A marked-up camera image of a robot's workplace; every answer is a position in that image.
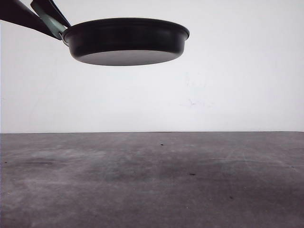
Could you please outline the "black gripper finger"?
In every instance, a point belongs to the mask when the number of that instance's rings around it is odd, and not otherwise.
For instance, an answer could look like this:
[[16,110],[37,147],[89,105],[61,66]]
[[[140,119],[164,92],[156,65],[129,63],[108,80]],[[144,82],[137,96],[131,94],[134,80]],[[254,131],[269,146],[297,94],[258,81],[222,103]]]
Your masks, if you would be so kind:
[[54,1],[33,0],[30,5],[43,21],[46,21],[47,18],[53,18],[65,27],[71,26]]
[[42,19],[33,13],[20,0],[0,0],[0,19],[24,26],[56,38]]

